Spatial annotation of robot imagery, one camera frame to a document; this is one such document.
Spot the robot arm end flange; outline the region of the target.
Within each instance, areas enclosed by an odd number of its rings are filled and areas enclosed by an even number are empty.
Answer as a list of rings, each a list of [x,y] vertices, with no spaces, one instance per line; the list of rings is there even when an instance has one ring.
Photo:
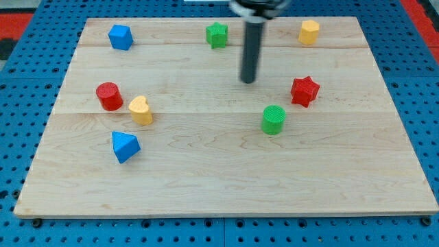
[[[292,0],[230,0],[229,7],[246,19],[273,19],[291,5]]]

